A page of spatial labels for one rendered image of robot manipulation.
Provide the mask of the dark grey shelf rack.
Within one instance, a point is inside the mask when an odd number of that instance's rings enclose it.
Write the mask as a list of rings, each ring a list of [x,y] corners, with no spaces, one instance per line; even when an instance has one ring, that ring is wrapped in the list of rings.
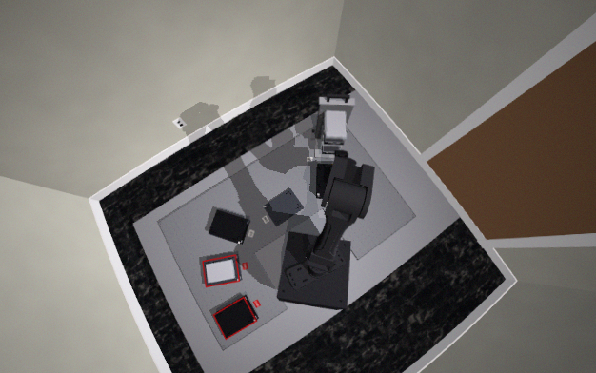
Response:
[[[322,154],[322,146],[342,147],[342,145],[324,145],[324,133],[326,134],[326,110],[345,111],[346,112],[346,128],[348,119],[354,106],[340,106],[340,105],[319,105],[317,125],[315,131],[315,158],[332,158],[334,154]],[[325,118],[325,129],[324,129]]]

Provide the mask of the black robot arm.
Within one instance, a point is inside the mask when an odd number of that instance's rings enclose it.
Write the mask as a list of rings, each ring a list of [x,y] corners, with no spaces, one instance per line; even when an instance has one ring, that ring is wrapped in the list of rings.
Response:
[[[347,151],[334,151],[334,161],[332,167],[329,167],[328,183],[321,204],[321,207],[327,205],[324,214],[325,226],[321,234],[316,236],[314,244],[308,244],[306,261],[287,270],[294,290],[316,281],[346,263],[338,244],[346,229],[354,224],[357,218],[364,219],[368,212],[375,169],[365,164],[357,167],[356,164],[355,160],[348,158]],[[299,268],[302,269],[298,271]],[[307,280],[303,282],[305,279]]]

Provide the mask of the white microplate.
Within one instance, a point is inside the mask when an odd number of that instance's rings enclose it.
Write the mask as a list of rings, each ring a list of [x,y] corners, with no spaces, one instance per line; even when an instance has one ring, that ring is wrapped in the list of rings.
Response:
[[[235,278],[233,260],[206,264],[208,283]]]

